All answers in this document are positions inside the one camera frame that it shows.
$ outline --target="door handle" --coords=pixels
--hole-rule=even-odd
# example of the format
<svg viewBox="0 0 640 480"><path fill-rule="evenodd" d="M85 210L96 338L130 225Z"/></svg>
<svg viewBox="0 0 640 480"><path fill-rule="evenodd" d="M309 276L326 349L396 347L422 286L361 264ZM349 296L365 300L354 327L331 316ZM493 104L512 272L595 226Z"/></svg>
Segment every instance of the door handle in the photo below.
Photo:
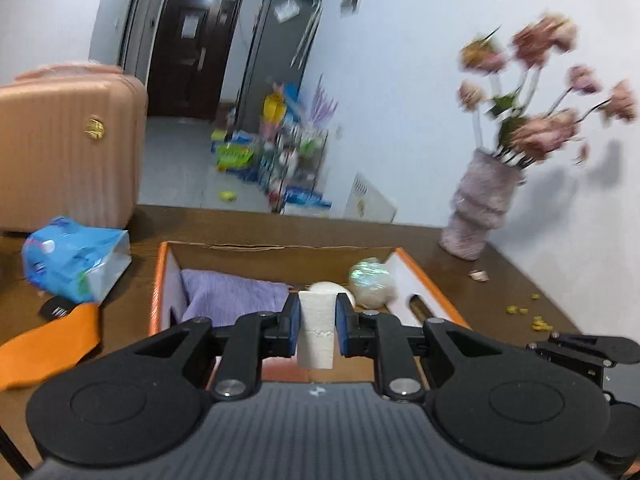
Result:
<svg viewBox="0 0 640 480"><path fill-rule="evenodd" d="M207 47L203 46L200 49L200 60L198 62L198 72L202 70L202 67L204 66L204 58L206 55L207 55Z"/></svg>

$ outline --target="suitcase handle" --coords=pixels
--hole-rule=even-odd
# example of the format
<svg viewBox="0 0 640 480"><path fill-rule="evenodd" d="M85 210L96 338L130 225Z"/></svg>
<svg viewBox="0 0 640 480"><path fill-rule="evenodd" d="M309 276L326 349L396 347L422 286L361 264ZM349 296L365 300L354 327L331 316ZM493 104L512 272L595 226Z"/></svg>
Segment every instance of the suitcase handle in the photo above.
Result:
<svg viewBox="0 0 640 480"><path fill-rule="evenodd" d="M99 63L60 63L41 66L35 70L22 72L15 77L15 81L27 81L49 76L82 75L82 74L122 74L119 66L103 65Z"/></svg>

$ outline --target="orange strap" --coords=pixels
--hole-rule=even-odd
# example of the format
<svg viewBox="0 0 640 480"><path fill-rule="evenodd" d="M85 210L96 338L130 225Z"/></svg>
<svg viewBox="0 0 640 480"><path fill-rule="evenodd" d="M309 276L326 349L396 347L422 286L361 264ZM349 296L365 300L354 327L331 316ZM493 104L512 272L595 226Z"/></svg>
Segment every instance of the orange strap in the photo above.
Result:
<svg viewBox="0 0 640 480"><path fill-rule="evenodd" d="M68 316L0 346L0 391L32 386L69 370L99 342L98 305L80 304Z"/></svg>

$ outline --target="black cable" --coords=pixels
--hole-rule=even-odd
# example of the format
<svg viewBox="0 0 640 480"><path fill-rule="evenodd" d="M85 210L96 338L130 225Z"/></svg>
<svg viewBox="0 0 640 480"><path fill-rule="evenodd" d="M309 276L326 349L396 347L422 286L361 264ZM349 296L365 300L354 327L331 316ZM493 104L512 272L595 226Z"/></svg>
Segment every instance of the black cable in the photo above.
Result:
<svg viewBox="0 0 640 480"><path fill-rule="evenodd" d="M0 454L4 457L6 462L18 473L20 478L26 478L26 476L33 471L33 467L27 462L27 459L22 456L18 448L11 441L9 436L4 432L0 426Z"/></svg>

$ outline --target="doorway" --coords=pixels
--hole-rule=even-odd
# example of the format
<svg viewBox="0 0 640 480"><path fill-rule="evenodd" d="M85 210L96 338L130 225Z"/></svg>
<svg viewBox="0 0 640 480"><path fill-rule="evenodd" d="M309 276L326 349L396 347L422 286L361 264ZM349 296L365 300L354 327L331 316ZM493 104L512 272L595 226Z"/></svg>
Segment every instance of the doorway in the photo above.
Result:
<svg viewBox="0 0 640 480"><path fill-rule="evenodd" d="M141 80L139 72L143 71L139 70L138 58L150 3L151 0L130 1L118 54L118 66L121 66L127 74L137 76Z"/></svg>
<svg viewBox="0 0 640 480"><path fill-rule="evenodd" d="M147 91L149 115L214 120L242 0L166 0Z"/></svg>

